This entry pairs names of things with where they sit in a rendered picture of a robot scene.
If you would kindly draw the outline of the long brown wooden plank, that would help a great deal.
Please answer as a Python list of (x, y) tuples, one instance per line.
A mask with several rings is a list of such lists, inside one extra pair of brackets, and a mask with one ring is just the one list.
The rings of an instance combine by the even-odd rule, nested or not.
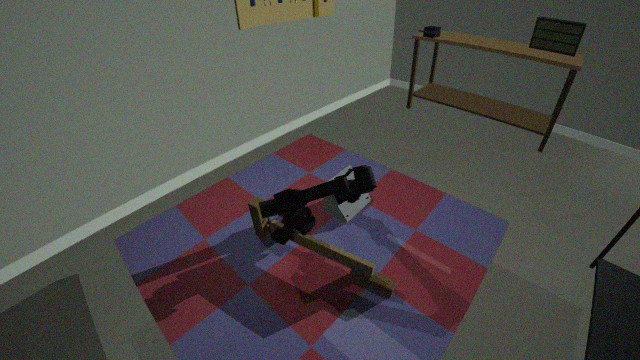
[[(275, 221), (275, 220), (271, 220), (271, 227), (272, 227), (272, 231), (275, 230), (275, 228), (281, 229), (284, 224)], [(289, 238), (289, 240), (307, 248), (310, 249), (330, 260), (333, 260), (337, 263), (341, 263), (343, 265), (345, 265), (346, 267), (351, 269), (351, 265), (360, 268), (362, 270), (364, 270), (363, 275), (367, 275), (369, 277), (372, 277), (374, 271), (375, 271), (375, 264), (372, 262), (369, 262), (363, 258), (358, 258), (354, 255), (352, 255), (351, 253), (348, 253), (340, 248), (337, 248), (331, 244), (328, 244), (320, 239), (315, 239), (309, 235), (306, 236), (302, 236), (297, 230), (293, 230), (294, 232), (296, 232), (294, 234), (294, 240), (291, 240)]]

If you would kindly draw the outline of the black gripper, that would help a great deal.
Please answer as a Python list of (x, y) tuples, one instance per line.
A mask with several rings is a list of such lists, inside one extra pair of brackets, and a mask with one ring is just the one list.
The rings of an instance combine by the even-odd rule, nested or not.
[(296, 232), (293, 231), (293, 229), (291, 229), (291, 223), (293, 221), (293, 219), (296, 217), (298, 218), (300, 213), (303, 212), (303, 215), (306, 216), (310, 216), (311, 213), (311, 209), (308, 207), (304, 207), (304, 208), (300, 208), (298, 209), (298, 211), (290, 216), (287, 217), (283, 217), (283, 220), (281, 221), (282, 224), (284, 224), (284, 226), (281, 229), (275, 228), (275, 230), (272, 232), (271, 234), (271, 238), (272, 240), (284, 245), (289, 238), (291, 240), (294, 240), (294, 234)]

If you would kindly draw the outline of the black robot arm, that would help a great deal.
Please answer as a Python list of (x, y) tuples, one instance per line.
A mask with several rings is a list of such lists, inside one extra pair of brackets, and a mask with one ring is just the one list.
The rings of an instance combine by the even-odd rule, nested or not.
[[(347, 177), (354, 171), (353, 180)], [(345, 175), (335, 177), (334, 180), (304, 189), (287, 189), (274, 194), (274, 199), (260, 202), (260, 210), (262, 219), (278, 215), (278, 217), (287, 217), (295, 214), (298, 209), (304, 208), (308, 202), (333, 195), (337, 203), (347, 201), (354, 203), (359, 200), (361, 194), (374, 191), (377, 188), (375, 177), (371, 166), (358, 166), (350, 169)], [(291, 229), (295, 229), (302, 235), (306, 236), (315, 226), (315, 217), (313, 215), (304, 217), (303, 212), (298, 218), (294, 218), (291, 223)]]

